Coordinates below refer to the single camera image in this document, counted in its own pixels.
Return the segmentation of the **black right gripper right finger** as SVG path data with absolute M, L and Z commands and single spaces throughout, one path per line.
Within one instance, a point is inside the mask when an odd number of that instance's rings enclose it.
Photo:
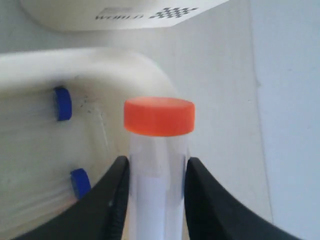
M 233 197 L 197 157 L 187 161 L 184 207 L 191 240 L 295 240 Z

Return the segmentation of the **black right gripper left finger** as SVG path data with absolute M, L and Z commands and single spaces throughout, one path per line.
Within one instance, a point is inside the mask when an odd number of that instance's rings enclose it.
M 118 156 L 99 182 L 60 215 L 19 240 L 120 240 L 129 197 L 130 164 Z

